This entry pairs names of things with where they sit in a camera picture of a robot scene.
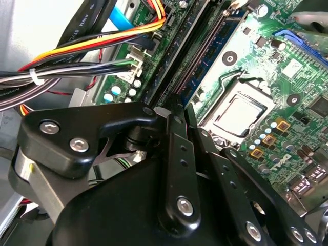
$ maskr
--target white label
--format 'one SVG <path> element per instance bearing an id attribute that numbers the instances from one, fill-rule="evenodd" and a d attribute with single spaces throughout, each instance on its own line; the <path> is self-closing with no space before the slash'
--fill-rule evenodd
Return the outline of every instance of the white label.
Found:
<path id="1" fill-rule="evenodd" d="M 293 78 L 302 67 L 303 65 L 299 61 L 292 59 L 282 73 L 288 78 Z"/>

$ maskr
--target chip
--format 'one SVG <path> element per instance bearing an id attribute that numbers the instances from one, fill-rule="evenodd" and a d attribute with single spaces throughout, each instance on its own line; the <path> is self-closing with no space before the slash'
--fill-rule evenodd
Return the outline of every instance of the chip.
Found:
<path id="1" fill-rule="evenodd" d="M 263 48 L 264 45 L 267 43 L 267 40 L 264 37 L 260 37 L 256 42 L 256 45 L 260 48 Z"/>
<path id="2" fill-rule="evenodd" d="M 321 117 L 328 116 L 328 99 L 324 96 L 316 99 L 310 106 L 311 111 L 320 115 Z"/>
<path id="3" fill-rule="evenodd" d="M 255 158 L 260 158 L 262 157 L 262 155 L 264 154 L 264 151 L 260 148 L 256 148 L 255 150 L 253 150 L 251 152 L 251 156 L 255 157 Z"/>

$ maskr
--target black capacitor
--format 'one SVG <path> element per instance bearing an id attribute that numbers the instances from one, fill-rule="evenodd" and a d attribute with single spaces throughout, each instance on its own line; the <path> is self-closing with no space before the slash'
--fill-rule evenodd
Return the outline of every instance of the black capacitor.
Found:
<path id="1" fill-rule="evenodd" d="M 304 161 L 311 160 L 302 150 L 297 150 L 296 154 L 298 154 L 298 156 L 301 157 Z"/>
<path id="2" fill-rule="evenodd" d="M 314 152 L 309 146 L 303 145 L 301 148 L 307 156 L 314 156 Z"/>
<path id="3" fill-rule="evenodd" d="M 287 47 L 287 44 L 284 41 L 274 39 L 270 42 L 270 46 L 277 50 L 284 50 Z"/>

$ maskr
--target white connector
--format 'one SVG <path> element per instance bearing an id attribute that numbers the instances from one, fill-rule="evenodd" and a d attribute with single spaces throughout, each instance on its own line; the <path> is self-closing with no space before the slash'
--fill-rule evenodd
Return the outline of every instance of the white connector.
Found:
<path id="1" fill-rule="evenodd" d="M 128 82 L 129 84 L 132 84 L 135 77 L 140 77 L 143 70 L 142 70 L 142 65 L 144 63 L 144 54 L 136 49 L 133 49 L 127 56 L 126 59 L 132 59 L 136 61 L 137 63 L 131 64 L 131 73 L 126 73 L 122 75 L 118 75 L 120 79 L 123 79 L 124 81 Z"/>

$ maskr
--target black metal bracket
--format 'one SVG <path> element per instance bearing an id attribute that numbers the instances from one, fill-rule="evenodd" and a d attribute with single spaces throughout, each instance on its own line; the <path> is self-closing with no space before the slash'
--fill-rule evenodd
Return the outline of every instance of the black metal bracket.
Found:
<path id="1" fill-rule="evenodd" d="M 156 119 L 156 113 L 140 102 L 36 111 L 23 118 L 18 145 L 29 159 L 63 177 L 79 178 L 88 173 L 98 156 L 100 139 L 129 127 L 149 126 Z M 54 128 L 49 133 L 40 129 L 47 122 L 54 123 L 43 126 Z M 77 138 L 87 143 L 87 150 L 70 147 L 70 141 Z"/>
<path id="2" fill-rule="evenodd" d="M 233 148 L 220 154 L 227 158 L 247 190 L 247 197 L 265 212 L 266 228 L 277 245 L 321 245 L 316 233 Z"/>

